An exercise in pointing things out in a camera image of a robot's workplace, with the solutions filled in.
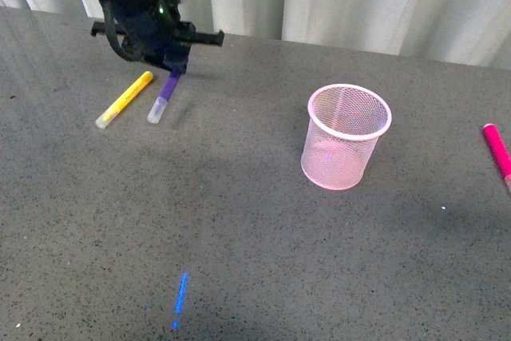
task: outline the white curtain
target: white curtain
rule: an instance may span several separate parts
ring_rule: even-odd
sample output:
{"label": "white curtain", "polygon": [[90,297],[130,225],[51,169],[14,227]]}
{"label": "white curtain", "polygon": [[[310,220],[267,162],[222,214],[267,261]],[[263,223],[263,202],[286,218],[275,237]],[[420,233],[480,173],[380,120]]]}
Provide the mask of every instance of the white curtain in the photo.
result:
{"label": "white curtain", "polygon": [[[97,0],[0,6],[101,18]],[[183,0],[199,30],[511,69],[511,0]]]}

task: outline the speckled table surface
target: speckled table surface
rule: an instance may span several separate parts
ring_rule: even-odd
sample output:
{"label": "speckled table surface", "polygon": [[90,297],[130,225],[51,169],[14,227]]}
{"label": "speckled table surface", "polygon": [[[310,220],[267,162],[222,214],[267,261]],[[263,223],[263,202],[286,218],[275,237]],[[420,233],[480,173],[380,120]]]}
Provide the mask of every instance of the speckled table surface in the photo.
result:
{"label": "speckled table surface", "polygon": [[[511,332],[511,73],[228,35],[105,130],[140,74],[91,21],[0,8],[0,339],[493,340]],[[394,121],[359,185],[299,165],[307,99]],[[172,329],[182,273],[188,288]]]}

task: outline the mesh pen holder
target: mesh pen holder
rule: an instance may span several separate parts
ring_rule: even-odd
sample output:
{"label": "mesh pen holder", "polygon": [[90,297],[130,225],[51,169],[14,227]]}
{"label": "mesh pen holder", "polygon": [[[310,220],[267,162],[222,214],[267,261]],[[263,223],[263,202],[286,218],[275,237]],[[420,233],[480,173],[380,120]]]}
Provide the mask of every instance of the mesh pen holder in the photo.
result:
{"label": "mesh pen holder", "polygon": [[332,190],[355,186],[378,138],[392,122],[386,102],[358,85],[333,84],[314,92],[302,169],[313,183]]}

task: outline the pink marker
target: pink marker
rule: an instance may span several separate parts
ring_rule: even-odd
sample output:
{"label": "pink marker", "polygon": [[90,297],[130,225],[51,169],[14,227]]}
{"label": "pink marker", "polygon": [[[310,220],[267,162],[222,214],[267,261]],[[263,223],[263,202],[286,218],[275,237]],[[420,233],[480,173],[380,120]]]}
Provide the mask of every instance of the pink marker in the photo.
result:
{"label": "pink marker", "polygon": [[509,157],[508,150],[505,148],[504,141],[502,141],[495,124],[485,125],[482,132],[485,134],[486,141],[488,141],[493,156],[501,169],[504,181],[511,192],[511,158]]}

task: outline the cup rim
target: cup rim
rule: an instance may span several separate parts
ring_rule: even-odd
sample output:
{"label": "cup rim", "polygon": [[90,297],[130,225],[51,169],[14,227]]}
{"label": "cup rim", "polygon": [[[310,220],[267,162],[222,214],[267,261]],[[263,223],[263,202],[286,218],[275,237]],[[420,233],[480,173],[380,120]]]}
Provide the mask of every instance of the cup rim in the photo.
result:
{"label": "cup rim", "polygon": [[[320,119],[316,116],[312,104],[316,97],[321,93],[328,89],[332,88],[351,88],[351,89],[357,89],[359,91],[362,91],[364,93],[367,93],[377,99],[382,105],[383,108],[385,108],[387,119],[385,122],[385,125],[380,128],[378,131],[373,133],[368,133],[367,135],[350,135],[349,133],[342,133],[338,132],[335,129],[332,129],[321,122]],[[316,90],[311,97],[309,98],[309,102],[307,103],[307,110],[309,112],[309,117],[313,120],[313,122],[321,128],[324,132],[328,133],[329,135],[332,135],[333,137],[337,137],[339,139],[343,140],[349,140],[349,141],[368,141],[368,140],[374,140],[379,138],[381,135],[383,135],[388,128],[390,127],[390,123],[392,122],[392,112],[390,111],[389,105],[376,93],[373,91],[368,90],[367,88],[363,88],[360,85],[353,85],[353,84],[330,84],[325,85],[324,87],[321,87],[320,89]]]}

